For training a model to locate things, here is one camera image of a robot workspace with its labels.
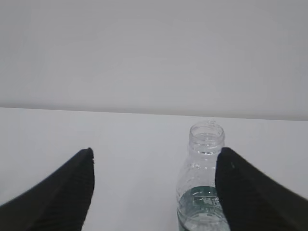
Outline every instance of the bottle neck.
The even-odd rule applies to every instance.
[[[205,121],[191,127],[189,152],[205,159],[217,158],[225,144],[225,133],[214,121]]]

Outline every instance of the white table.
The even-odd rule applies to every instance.
[[[83,230],[175,231],[175,184],[188,131],[205,119],[0,108],[0,204],[91,147],[96,184]],[[308,198],[308,122],[214,120],[227,146]]]

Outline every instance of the bottle mouth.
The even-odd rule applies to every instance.
[[[223,128],[212,120],[193,125],[189,132],[190,146],[199,153],[214,154],[211,150],[221,149],[224,141]]]

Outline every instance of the plastic water bottle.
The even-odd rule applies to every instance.
[[[177,184],[180,231],[229,231],[215,189],[217,155],[225,133],[214,121],[191,127],[189,155]]]

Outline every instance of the water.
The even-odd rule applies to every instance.
[[[180,231],[229,231],[216,189],[194,187],[180,199],[178,208]]]

